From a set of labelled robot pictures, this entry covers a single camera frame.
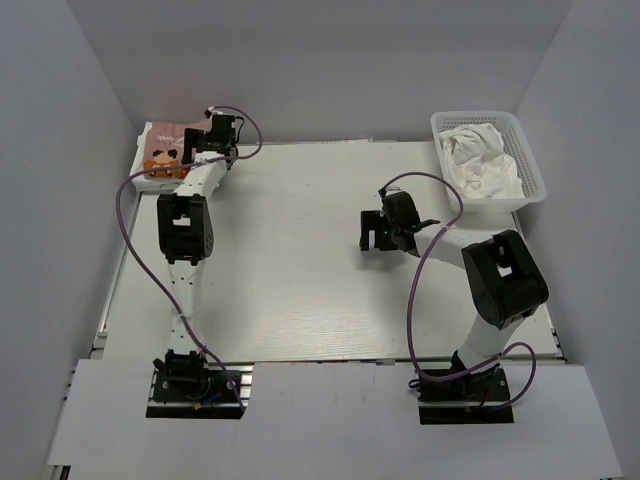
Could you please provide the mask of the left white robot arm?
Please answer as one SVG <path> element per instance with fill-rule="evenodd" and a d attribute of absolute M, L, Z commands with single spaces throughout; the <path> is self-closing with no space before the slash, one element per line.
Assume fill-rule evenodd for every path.
<path fill-rule="evenodd" d="M 204 267 L 214 247 L 209 198 L 238 153 L 236 117 L 216 110 L 206 116 L 207 127 L 185 130 L 181 183 L 156 203 L 159 246 L 168 264 L 173 307 L 168 349 L 196 358 L 206 356 L 199 309 Z"/>

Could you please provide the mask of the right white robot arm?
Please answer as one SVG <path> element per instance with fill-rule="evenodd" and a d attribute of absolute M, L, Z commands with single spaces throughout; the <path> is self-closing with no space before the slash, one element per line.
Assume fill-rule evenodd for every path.
<path fill-rule="evenodd" d="M 486 371 L 511 348 L 514 332 L 549 298 L 549 288 L 522 236 L 504 230 L 491 236 L 457 229 L 453 220 L 440 223 L 420 218 L 409 193 L 385 194 L 378 210 L 360 213 L 361 251 L 401 251 L 419 259 L 407 307 L 407 343 L 417 361 L 412 317 L 419 277 L 428 259 L 462 269 L 468 281 L 476 317 L 462 346 L 451 359 L 450 373 L 435 377 L 417 369 L 434 383 L 451 381 L 461 397 L 472 399 L 488 385 Z"/>

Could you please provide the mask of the pink t-shirt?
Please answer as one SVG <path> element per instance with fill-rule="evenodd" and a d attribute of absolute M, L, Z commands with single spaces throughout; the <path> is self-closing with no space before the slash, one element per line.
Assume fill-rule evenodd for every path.
<path fill-rule="evenodd" d="M 144 148 L 142 156 L 142 169 L 156 169 L 181 164 L 183 155 L 184 131 L 186 128 L 201 130 L 208 129 L 208 121 L 201 120 L 195 123 L 182 124 L 171 122 L 146 122 L 143 134 Z M 146 173 L 145 180 L 180 182 L 188 173 L 188 168 L 168 171 L 154 171 Z"/>

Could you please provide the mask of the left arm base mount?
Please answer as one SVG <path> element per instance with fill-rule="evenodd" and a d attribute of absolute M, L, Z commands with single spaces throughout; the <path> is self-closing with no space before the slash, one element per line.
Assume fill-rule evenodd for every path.
<path fill-rule="evenodd" d="M 203 354 L 168 350 L 153 361 L 145 416 L 150 419 L 239 420 L 247 406 L 245 372 L 211 366 Z"/>

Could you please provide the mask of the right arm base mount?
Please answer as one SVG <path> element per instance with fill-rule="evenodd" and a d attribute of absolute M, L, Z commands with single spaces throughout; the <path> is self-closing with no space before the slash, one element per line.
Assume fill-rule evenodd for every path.
<path fill-rule="evenodd" d="M 421 377 L 408 382 L 418 394 L 421 425 L 512 424 L 511 400 L 506 374 L 500 365 L 448 382 L 427 382 Z"/>

